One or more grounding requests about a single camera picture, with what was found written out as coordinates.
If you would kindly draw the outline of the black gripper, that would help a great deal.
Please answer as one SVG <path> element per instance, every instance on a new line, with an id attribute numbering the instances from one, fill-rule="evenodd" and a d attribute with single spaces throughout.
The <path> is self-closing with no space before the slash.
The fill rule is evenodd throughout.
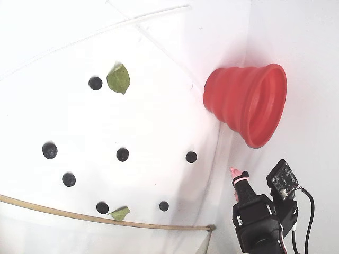
<path id="1" fill-rule="evenodd" d="M 253 191 L 248 171 L 230 167 L 230 173 L 237 202 L 232 220 L 242 253 L 286 253 L 282 226 L 272 201 Z"/>

